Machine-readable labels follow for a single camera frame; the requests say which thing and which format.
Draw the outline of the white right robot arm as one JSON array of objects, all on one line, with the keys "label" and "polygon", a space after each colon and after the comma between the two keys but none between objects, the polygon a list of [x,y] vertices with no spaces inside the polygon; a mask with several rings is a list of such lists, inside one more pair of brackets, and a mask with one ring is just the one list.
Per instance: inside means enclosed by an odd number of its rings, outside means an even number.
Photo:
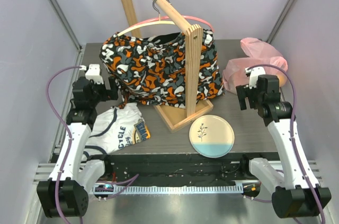
[{"label": "white right robot arm", "polygon": [[271,194],[271,202],[279,218],[319,216],[325,223],[324,208],[332,195],[322,187],[312,171],[302,148],[294,108],[281,101],[279,79],[275,75],[249,73],[249,83],[236,87],[241,110],[256,109],[271,134],[282,171],[267,159],[253,158],[241,163],[243,178],[258,178]]}]

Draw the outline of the pink plastic bag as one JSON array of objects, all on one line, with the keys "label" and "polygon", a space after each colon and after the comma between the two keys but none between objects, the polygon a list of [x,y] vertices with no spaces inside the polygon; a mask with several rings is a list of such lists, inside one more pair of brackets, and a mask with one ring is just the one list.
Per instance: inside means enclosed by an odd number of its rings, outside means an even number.
[{"label": "pink plastic bag", "polygon": [[233,94],[236,94],[236,86],[249,83],[245,68],[265,64],[265,72],[270,75],[283,74],[271,66],[279,67],[284,71],[288,70],[288,63],[283,55],[274,46],[264,41],[257,38],[243,38],[240,40],[240,47],[245,57],[231,59],[222,71],[225,90]]}]

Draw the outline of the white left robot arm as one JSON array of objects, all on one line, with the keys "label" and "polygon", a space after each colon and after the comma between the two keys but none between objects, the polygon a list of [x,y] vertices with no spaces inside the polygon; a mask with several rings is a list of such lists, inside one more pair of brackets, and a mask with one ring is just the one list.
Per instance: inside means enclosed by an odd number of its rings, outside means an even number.
[{"label": "white left robot arm", "polygon": [[62,122],[66,128],[64,144],[49,177],[39,181],[37,186],[40,203],[48,218],[82,218],[88,209],[94,184],[99,179],[107,181],[112,177],[113,168],[106,152],[82,159],[96,121],[96,106],[118,98],[113,78],[109,78],[109,84],[107,89],[101,80],[95,82],[92,76],[82,76],[73,83],[72,106]]}]

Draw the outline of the orange fake fruit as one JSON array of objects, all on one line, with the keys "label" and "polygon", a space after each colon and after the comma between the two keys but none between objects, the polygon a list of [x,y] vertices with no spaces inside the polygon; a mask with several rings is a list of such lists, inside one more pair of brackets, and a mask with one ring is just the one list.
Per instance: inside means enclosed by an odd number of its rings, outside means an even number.
[{"label": "orange fake fruit", "polygon": [[286,82],[287,82],[286,76],[283,75],[283,74],[279,74],[279,75],[277,75],[277,77],[279,79],[279,87],[284,86],[286,84]]}]

